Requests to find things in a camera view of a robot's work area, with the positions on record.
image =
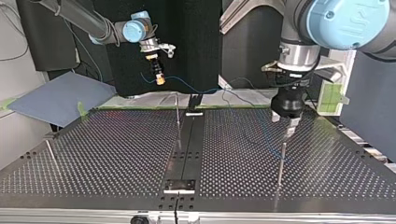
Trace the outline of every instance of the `robotic arm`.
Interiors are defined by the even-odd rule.
[[[320,47],[356,49],[384,62],[396,62],[396,1],[288,0],[277,66],[288,83],[279,85],[271,108],[298,124],[303,90],[320,60]]]
[[[53,11],[56,16],[62,16],[87,32],[94,44],[119,46],[121,42],[139,43],[141,52],[150,62],[157,84],[165,83],[159,51],[165,51],[167,56],[172,58],[176,47],[158,43],[155,36],[157,25],[151,23],[147,11],[132,14],[130,21],[113,23],[99,13],[83,7],[76,0],[32,0],[32,2],[43,5]]]

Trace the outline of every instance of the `wire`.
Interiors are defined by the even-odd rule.
[[[156,81],[156,79],[154,79],[154,80],[151,80],[151,81],[149,81],[149,80],[147,80],[146,78],[145,78],[145,76],[143,76],[143,73],[140,73],[140,76],[148,83],[148,84],[152,84],[152,83],[154,83],[155,81]],[[186,85],[188,88],[190,88],[190,89],[192,89],[193,91],[195,91],[196,93],[198,93],[198,94],[208,94],[208,93],[214,93],[214,92],[216,92],[216,91],[222,91],[222,89],[219,89],[219,88],[215,88],[215,89],[211,89],[211,90],[208,90],[208,91],[198,91],[198,90],[196,90],[194,87],[192,87],[189,83],[187,83],[186,81],[184,81],[182,78],[180,78],[180,77],[165,77],[165,79],[177,79],[177,80],[179,80],[180,82],[182,82],[184,85]]]
[[[12,111],[12,112],[10,112],[8,114],[5,114],[4,116],[0,117],[0,119],[3,119],[5,117],[8,117],[8,116],[13,115],[13,114],[15,114],[15,111]]]
[[[2,7],[6,7],[6,8],[8,8],[9,10],[11,10],[11,12],[18,18],[18,20],[21,21],[21,17],[20,17],[20,15],[18,14],[17,10],[16,10],[15,8],[13,8],[12,6],[6,4],[6,3],[3,3],[3,2],[0,3],[0,9],[1,9],[0,11],[2,12],[2,14],[3,14],[3,15],[6,17],[6,19],[10,22],[11,26],[12,26],[14,29],[15,29],[22,37],[25,37],[23,31],[21,31],[21,30],[18,28],[18,26],[12,21],[12,19],[7,15],[7,13],[2,9]],[[0,59],[0,62],[8,62],[8,61],[13,61],[13,60],[19,59],[19,58],[25,56],[25,55],[27,54],[28,51],[29,51],[29,45],[28,45],[27,42],[26,42],[26,49],[24,50],[24,52],[23,52],[22,54],[20,54],[20,55],[18,55],[18,56],[15,56],[15,57],[11,57],[11,58]]]
[[[318,105],[314,103],[314,100],[312,99],[311,95],[309,94],[309,91],[305,89],[306,95],[308,96],[309,101],[311,101],[311,104],[314,106],[315,110],[318,111]]]
[[[93,62],[93,64],[95,65],[98,73],[99,73],[99,81],[103,82],[103,75],[102,75],[102,71],[99,68],[99,65],[96,63],[96,61],[93,59],[93,57],[91,56],[90,52],[87,50],[87,48],[85,48],[84,44],[82,43],[82,41],[78,38],[78,36],[76,35],[76,33],[72,30],[72,28],[70,27],[69,23],[67,23],[67,20],[64,19],[64,23],[66,24],[67,28],[69,28],[70,32],[72,33],[72,35],[76,38],[76,40],[78,41],[78,43],[84,48],[85,52],[87,52],[88,56],[90,57],[91,61]]]
[[[18,14],[17,10],[15,10],[15,8],[13,8],[12,6],[9,6],[6,3],[0,3],[0,9],[1,12],[3,13],[3,15],[7,18],[7,20],[9,21],[9,23],[12,25],[12,27],[18,32],[20,33],[21,36],[25,37],[24,33],[22,30],[20,30],[20,28],[12,21],[12,19],[7,15],[7,13],[1,8],[1,7],[6,7],[9,10],[11,10],[11,12],[15,15],[15,17],[18,18],[18,20],[21,20],[20,15]]]
[[[381,63],[396,63],[396,59],[382,59],[371,53],[364,53],[367,57],[379,61]]]
[[[151,84],[151,83],[155,82],[155,80],[151,80],[151,81],[147,80],[147,79],[143,76],[143,73],[140,73],[140,75],[142,76],[142,78],[143,78],[148,84]],[[180,78],[180,77],[166,77],[165,79],[171,79],[171,78],[179,80],[180,82],[182,82],[183,84],[185,84],[187,87],[189,87],[189,88],[192,89],[193,91],[197,92],[198,94],[207,94],[207,93],[212,92],[212,91],[224,91],[224,93],[225,93],[225,92],[228,92],[228,93],[234,95],[234,96],[235,96],[236,98],[238,98],[239,100],[241,100],[241,101],[243,101],[243,102],[245,102],[245,103],[248,103],[248,104],[252,105],[253,107],[256,107],[253,103],[251,103],[251,102],[248,101],[248,100],[245,100],[245,99],[241,98],[238,94],[236,94],[236,93],[234,93],[234,92],[232,92],[232,91],[228,91],[228,90],[226,90],[226,89],[222,90],[222,89],[219,89],[219,88],[211,89],[211,90],[208,90],[208,91],[198,91],[198,90],[196,90],[194,87],[192,87],[191,85],[189,85],[186,81],[184,81],[184,80],[183,80],[182,78]],[[233,82],[235,82],[235,81],[238,80],[238,79],[247,80],[248,83],[251,84],[251,86],[254,88],[254,86],[253,86],[253,84],[251,83],[251,81],[248,80],[248,79],[245,78],[245,77],[238,77],[238,78],[232,80],[230,83],[233,83]],[[265,116],[261,110],[258,110],[258,111],[259,111],[259,113],[262,114],[263,117]],[[259,117],[259,119],[260,119],[260,122],[261,122],[262,125],[263,125],[263,128],[265,129],[265,120],[261,120],[261,117]],[[244,136],[246,137],[246,139],[247,139],[249,142],[252,142],[252,141],[246,136],[245,132],[244,132]],[[282,157],[281,157],[281,155],[280,155],[280,152],[278,152],[278,151],[276,151],[276,150],[274,150],[274,149],[272,148],[272,146],[271,146],[271,144],[269,143],[269,140],[268,140],[266,134],[264,134],[264,140],[265,140],[265,142],[266,142],[266,144],[267,144],[268,149],[270,150],[270,152],[272,152],[272,153],[274,154],[274,156],[276,156],[277,158],[281,159]]]

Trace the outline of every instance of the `perforated metal table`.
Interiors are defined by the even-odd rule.
[[[0,172],[0,208],[396,215],[396,176],[309,110],[287,148],[267,109],[99,110]],[[195,194],[164,194],[168,179]]]

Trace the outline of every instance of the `black backdrop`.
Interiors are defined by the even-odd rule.
[[[111,21],[128,21],[132,13],[147,10],[159,26],[156,36],[177,47],[173,59],[165,53],[161,56],[165,76],[180,77],[198,91],[218,86],[221,0],[93,0],[93,5]],[[106,49],[121,96],[166,90],[195,93],[176,79],[167,79],[161,87],[146,83],[140,73],[149,80],[155,76],[149,72],[149,63],[137,44],[123,43],[120,48],[109,45]]]

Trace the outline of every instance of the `white wall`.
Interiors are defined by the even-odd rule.
[[[15,0],[0,0],[16,7]],[[15,16],[5,9],[11,19]],[[24,52],[26,40],[18,34],[0,13],[0,60]],[[30,52],[14,61],[0,62],[0,102],[21,96],[43,85],[43,73],[37,72]],[[21,154],[38,145],[50,126],[12,111],[0,111],[0,170]]]

